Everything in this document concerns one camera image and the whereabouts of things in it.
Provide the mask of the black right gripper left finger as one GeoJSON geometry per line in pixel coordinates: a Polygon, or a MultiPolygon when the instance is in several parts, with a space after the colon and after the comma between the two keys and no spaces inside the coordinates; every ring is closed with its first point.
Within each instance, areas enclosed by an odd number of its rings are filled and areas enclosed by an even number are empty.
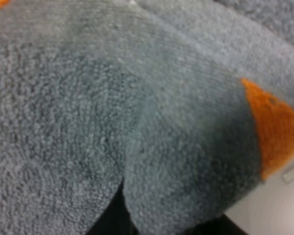
{"type": "Polygon", "coordinates": [[[138,235],[125,205],[123,182],[111,202],[86,235],[138,235]]]}

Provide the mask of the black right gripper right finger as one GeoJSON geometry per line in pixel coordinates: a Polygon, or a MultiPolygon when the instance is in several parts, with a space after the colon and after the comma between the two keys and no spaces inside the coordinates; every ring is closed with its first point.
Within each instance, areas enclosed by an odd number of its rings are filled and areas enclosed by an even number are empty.
{"type": "Polygon", "coordinates": [[[225,214],[186,231],[186,235],[247,235],[225,214]]]}

